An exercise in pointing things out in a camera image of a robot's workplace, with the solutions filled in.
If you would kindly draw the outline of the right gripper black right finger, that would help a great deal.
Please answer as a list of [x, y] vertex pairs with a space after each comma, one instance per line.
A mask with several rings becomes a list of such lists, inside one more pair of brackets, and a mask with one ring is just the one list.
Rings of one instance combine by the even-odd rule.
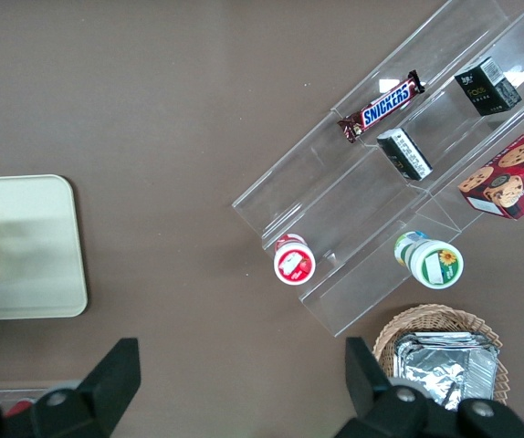
[[465, 399], [452, 412], [391, 384], [360, 337], [346, 339], [345, 378], [356, 415], [338, 437], [524, 437], [522, 419], [497, 401]]

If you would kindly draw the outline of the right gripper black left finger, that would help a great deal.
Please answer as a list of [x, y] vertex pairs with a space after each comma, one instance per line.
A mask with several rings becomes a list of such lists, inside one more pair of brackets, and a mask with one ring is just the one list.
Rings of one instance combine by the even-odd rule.
[[13, 415], [0, 408], [0, 437], [110, 437], [140, 385], [139, 341], [120, 339], [76, 387], [48, 391]]

